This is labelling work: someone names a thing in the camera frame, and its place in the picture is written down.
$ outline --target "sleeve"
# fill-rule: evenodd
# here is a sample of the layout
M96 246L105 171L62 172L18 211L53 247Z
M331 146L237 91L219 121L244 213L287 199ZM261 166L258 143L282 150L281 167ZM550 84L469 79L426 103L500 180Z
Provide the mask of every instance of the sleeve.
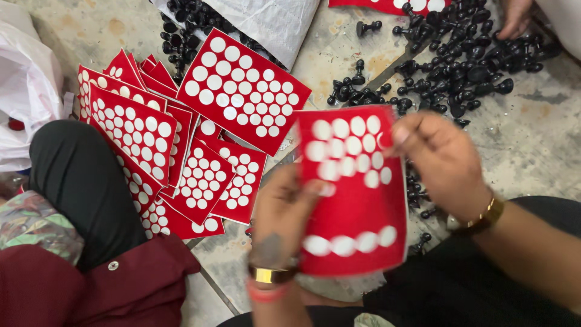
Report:
M82 274L41 247L0 251L0 326L62 326L84 288Z

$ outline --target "concrete floor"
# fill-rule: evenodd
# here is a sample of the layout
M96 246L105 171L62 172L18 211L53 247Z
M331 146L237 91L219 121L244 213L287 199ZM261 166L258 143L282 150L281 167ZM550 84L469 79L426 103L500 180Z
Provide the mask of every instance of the concrete floor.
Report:
M65 77L63 93L78 90L76 71L79 63L99 70L108 65L120 47L133 52L138 60L153 53L171 67L160 50L162 21L157 9L148 1L9 2L29 10L42 41L54 50ZM357 59L366 61L364 74L370 87L377 89L389 81L393 88L386 98L395 96L402 82L399 75L393 75L393 67L389 65L409 54L406 54L407 41L393 36L391 29L395 25L406 25L407 20L363 8L329 9L326 5L326 1L321 1L292 71L313 90L307 107L327 108L331 81L354 75ZM497 11L492 10L497 20ZM357 38L354 32L357 21L369 23L378 19L383 21L380 32ZM432 57L424 51L416 60L422 63ZM579 201L581 68L564 54L544 64L545 69L538 74L510 76L515 83L511 94L483 98L480 109L463 117L472 121L466 130L480 151L486 180L500 194L507 198L547 195ZM415 79L420 77L420 74L414 76ZM414 95L410 98L418 101ZM269 159L267 169L289 153L292 155L296 147L293 131L283 147L275 158ZM230 221L224 226L226 235L189 244L203 272L188 279L190 292L182 310L184 326L216 326L235 314L250 310L242 286L243 259L250 242L243 234L244 226ZM417 212L411 212L409 243L416 243L422 232L434 235L428 248L448 235L443 222L434 218L421 221ZM377 275L352 280L301 277L307 288L342 300L355 300L361 291L380 281Z

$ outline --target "white plastic bag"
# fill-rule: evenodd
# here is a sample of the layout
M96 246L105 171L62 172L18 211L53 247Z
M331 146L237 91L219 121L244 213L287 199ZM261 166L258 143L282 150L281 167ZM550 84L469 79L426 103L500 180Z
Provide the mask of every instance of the white plastic bag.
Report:
M232 25L256 40L289 70L295 64L320 0L205 0ZM167 0L153 4L169 17ZM195 33L201 40L206 36Z
M0 172L29 168L34 133L69 116L59 96L62 85L59 62L40 41L28 13L0 0ZM9 116L25 129L9 129Z

